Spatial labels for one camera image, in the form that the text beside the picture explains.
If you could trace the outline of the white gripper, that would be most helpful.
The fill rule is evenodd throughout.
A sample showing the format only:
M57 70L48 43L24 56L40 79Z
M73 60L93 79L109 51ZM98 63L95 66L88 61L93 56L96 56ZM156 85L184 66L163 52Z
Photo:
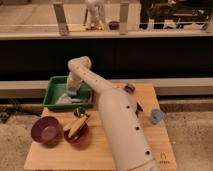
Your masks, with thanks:
M70 72L67 77L66 88L75 88L78 90L81 86L82 79L78 77L76 74Z

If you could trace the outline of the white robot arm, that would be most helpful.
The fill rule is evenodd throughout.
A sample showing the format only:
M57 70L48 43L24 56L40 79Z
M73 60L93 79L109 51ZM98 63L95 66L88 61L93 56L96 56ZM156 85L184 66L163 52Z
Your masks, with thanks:
M160 171L136 116L137 101L90 70L87 56L68 62L72 84L83 80L98 95L98 111L117 171Z

